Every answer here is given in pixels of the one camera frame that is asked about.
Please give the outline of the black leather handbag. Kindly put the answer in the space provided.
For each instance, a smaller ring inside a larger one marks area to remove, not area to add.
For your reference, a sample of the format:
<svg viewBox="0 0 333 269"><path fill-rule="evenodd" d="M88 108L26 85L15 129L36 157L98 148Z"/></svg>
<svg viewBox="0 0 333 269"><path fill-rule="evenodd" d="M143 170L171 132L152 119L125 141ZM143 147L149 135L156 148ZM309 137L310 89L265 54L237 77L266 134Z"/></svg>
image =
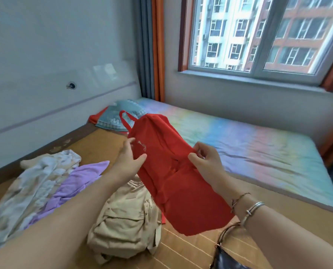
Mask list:
<svg viewBox="0 0 333 269"><path fill-rule="evenodd" d="M222 243L224 239L226 238L228 233L230 233L236 227L241 227L241 223L240 222L233 223L231 226L225 228L219 235L217 243L214 246L215 252L212 263L209 266L209 269L252 269L250 267L247 267L239 263L225 250L222 249Z"/></svg>

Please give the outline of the dark wooden bed frame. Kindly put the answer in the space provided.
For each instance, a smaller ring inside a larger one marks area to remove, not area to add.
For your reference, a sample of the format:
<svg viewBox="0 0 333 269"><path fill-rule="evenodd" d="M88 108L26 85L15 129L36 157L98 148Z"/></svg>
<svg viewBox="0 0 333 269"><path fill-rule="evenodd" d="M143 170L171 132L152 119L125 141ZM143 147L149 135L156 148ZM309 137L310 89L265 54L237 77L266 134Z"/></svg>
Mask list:
<svg viewBox="0 0 333 269"><path fill-rule="evenodd" d="M0 184L19 176L22 172L20 162L23 160L30 160L42 154L58 153L67 149L70 145L83 139L97 130L97 127L92 123L86 123L85 125L77 128L76 130L42 146L41 148L17 159L0 168Z"/></svg>

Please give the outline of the red cloth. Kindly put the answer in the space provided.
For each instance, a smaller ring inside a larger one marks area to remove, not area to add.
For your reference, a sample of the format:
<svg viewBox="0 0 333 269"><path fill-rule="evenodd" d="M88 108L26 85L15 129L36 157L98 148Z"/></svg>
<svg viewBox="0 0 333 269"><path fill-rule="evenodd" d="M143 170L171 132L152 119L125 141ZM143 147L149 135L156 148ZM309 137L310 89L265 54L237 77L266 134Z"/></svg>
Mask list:
<svg viewBox="0 0 333 269"><path fill-rule="evenodd" d="M97 122L98 122L98 120L99 120L99 118L107 110L107 108L108 108L108 106L106 108L102 109L97 114L90 115L89 118L88 118L88 123L92 123L92 124L96 125Z"/></svg>

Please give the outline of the red brick apartment building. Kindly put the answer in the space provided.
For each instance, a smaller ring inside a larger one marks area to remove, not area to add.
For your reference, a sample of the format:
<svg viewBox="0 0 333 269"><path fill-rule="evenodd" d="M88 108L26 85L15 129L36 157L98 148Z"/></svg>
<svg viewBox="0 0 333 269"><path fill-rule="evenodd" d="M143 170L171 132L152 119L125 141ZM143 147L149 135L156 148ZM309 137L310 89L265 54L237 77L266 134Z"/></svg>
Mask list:
<svg viewBox="0 0 333 269"><path fill-rule="evenodd" d="M240 69L251 72L274 0L240 0L240 12L250 12ZM333 0L288 0L267 53L265 72L315 77L333 39Z"/></svg>

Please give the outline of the white apartment building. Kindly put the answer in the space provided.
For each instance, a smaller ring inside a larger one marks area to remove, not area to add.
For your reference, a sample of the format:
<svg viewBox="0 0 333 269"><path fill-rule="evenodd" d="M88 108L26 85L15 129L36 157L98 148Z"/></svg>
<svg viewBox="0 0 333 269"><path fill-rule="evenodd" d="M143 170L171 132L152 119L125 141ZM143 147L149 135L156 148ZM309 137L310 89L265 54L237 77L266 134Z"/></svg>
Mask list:
<svg viewBox="0 0 333 269"><path fill-rule="evenodd" d="M273 0L195 0L191 66L251 72Z"/></svg>

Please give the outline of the person's left hand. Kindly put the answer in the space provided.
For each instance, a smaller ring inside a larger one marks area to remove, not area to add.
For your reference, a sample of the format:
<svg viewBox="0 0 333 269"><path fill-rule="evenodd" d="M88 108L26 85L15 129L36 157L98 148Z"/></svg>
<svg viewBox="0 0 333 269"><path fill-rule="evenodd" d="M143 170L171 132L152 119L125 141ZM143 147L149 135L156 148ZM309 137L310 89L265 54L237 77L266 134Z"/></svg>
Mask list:
<svg viewBox="0 0 333 269"><path fill-rule="evenodd" d="M119 155L112 165L110 170L107 172L107 176L111 178L115 185L122 186L130 181L140 170L139 168L133 168L133 143L135 138L129 138L124 142Z"/></svg>

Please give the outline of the cream patterned garment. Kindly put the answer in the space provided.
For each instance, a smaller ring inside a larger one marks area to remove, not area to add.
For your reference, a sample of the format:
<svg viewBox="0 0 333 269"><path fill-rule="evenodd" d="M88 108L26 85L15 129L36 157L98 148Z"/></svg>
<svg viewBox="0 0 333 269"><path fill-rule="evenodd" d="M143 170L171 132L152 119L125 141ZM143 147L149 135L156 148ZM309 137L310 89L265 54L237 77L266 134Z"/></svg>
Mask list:
<svg viewBox="0 0 333 269"><path fill-rule="evenodd" d="M81 159L74 151L64 150L21 161L24 171L0 200L0 247L27 228Z"/></svg>

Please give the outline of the beige cargo garment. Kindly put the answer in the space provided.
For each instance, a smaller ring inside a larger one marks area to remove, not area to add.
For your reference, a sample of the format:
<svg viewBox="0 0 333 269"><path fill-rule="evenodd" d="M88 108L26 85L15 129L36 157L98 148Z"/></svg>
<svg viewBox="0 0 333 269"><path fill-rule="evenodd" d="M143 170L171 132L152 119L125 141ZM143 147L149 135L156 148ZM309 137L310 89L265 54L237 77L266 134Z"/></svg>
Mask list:
<svg viewBox="0 0 333 269"><path fill-rule="evenodd" d="M104 204L88 233L87 245L99 265L129 259L147 250L154 255L161 239L161 210L138 175Z"/></svg>

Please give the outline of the bamboo bed mat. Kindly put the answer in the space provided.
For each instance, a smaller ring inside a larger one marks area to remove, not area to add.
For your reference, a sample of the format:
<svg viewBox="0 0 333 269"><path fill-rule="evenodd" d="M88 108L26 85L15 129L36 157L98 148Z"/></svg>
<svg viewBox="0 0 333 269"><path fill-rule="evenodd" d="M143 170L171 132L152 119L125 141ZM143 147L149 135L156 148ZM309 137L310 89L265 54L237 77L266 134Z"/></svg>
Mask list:
<svg viewBox="0 0 333 269"><path fill-rule="evenodd" d="M102 129L83 130L72 137L54 143L47 151L29 156L57 153L72 149L82 158L81 165L98 163L115 158L125 136ZM255 197L263 198L266 205L299 224L306 230L333 246L333 212L303 201L236 180ZM100 266L93 258L92 251L83 243L72 258L67 269L209 269L214 255L215 244L223 228L204 232L200 235L185 236L178 233L169 222L162 227L161 241L154 255L148 251L125 260L115 259ZM224 240L223 249L241 264L253 269L272 269L254 240L242 228L236 228Z"/></svg>

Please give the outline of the red sleeveless garment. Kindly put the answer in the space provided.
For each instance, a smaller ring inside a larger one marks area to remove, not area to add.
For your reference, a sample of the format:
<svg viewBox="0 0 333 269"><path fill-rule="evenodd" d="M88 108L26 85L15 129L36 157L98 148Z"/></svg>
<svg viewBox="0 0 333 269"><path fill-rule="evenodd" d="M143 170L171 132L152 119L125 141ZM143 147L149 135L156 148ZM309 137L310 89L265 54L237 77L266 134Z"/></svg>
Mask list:
<svg viewBox="0 0 333 269"><path fill-rule="evenodd" d="M136 159L147 158L138 176L168 222L180 234L193 236L225 227L234 214L188 159L195 150L161 114L135 118L120 111L128 138L135 138Z"/></svg>

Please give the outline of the grey blue curtain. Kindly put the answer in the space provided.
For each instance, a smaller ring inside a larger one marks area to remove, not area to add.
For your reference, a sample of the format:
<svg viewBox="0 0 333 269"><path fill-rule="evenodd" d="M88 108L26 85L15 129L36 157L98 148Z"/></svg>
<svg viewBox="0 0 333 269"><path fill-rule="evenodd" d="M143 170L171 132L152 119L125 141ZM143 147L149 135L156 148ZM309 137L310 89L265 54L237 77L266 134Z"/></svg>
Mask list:
<svg viewBox="0 0 333 269"><path fill-rule="evenodd" d="M133 0L142 97L155 99L152 0Z"/></svg>

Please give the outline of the white framed window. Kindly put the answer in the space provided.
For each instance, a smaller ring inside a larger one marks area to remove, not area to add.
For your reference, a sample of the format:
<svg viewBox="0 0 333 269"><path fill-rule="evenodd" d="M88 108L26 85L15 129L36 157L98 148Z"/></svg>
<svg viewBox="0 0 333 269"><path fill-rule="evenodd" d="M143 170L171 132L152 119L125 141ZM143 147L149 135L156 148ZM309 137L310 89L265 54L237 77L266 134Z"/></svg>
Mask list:
<svg viewBox="0 0 333 269"><path fill-rule="evenodd" d="M333 64L333 39L327 48L315 77L307 78L305 75L292 73L265 72L263 65L272 44L271 39L276 33L276 25L281 21L281 10L285 8L288 0L274 0L266 23L267 34L262 36L260 49L256 53L256 60L251 72L228 71L223 69L213 69L206 67L196 67L190 65L193 51L190 50L191 41L194 34L194 20L196 5L195 0L182 0L182 13L180 24L180 51L179 51L179 72L194 71L196 73L213 73L215 75L228 76L230 78L247 78L251 81L273 81L292 83L297 85L321 86L329 69Z"/></svg>

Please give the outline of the person's left forearm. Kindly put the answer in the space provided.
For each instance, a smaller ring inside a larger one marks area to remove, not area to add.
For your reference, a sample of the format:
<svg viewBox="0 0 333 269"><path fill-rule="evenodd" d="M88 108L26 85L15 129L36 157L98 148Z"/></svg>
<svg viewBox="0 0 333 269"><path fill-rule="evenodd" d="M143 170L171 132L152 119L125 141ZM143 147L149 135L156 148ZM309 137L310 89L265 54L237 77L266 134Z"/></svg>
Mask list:
<svg viewBox="0 0 333 269"><path fill-rule="evenodd" d="M108 172L0 248L0 269L63 269L107 199L130 178Z"/></svg>

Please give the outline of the rainbow tie-dye mattress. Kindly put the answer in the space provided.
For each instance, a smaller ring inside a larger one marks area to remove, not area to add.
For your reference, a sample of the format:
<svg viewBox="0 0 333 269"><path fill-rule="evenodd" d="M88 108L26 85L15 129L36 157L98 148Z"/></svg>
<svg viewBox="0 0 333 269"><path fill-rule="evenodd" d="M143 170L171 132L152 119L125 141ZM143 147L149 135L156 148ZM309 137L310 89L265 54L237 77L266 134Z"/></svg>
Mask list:
<svg viewBox="0 0 333 269"><path fill-rule="evenodd" d="M190 146L200 141L215 147L224 169L238 179L333 212L333 183L308 136L146 98L137 103L147 113L166 116Z"/></svg>

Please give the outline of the person's right forearm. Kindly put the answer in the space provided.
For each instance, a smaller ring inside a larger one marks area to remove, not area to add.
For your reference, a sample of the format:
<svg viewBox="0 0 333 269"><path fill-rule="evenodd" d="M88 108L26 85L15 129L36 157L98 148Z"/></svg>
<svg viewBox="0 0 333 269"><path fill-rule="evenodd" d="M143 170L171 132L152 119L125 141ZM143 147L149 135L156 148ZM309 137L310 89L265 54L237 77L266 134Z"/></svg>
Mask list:
<svg viewBox="0 0 333 269"><path fill-rule="evenodd" d="M219 195L240 221L246 210L261 202L227 175ZM248 218L244 228L274 269L333 269L333 246L266 205Z"/></svg>

